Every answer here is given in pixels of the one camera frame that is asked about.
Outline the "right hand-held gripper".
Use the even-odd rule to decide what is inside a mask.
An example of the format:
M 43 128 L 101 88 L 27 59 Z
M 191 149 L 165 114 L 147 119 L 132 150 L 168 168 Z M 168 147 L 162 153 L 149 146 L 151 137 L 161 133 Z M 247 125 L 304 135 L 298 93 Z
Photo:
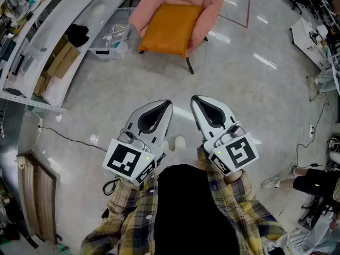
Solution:
M 245 132 L 241 123 L 236 122 L 227 104 L 212 97 L 195 95 L 190 105 L 206 141 L 203 147 L 208 159 L 222 175 L 229 176 L 259 159 L 251 133 Z

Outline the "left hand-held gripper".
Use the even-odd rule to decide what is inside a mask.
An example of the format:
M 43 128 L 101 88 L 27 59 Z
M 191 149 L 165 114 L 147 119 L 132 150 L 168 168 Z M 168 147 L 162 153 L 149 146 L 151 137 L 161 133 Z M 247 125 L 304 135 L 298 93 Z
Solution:
M 173 115 L 170 100 L 158 100 L 136 109 L 112 139 L 103 168 L 121 180 L 140 186 L 159 166 L 165 153 L 161 145 Z

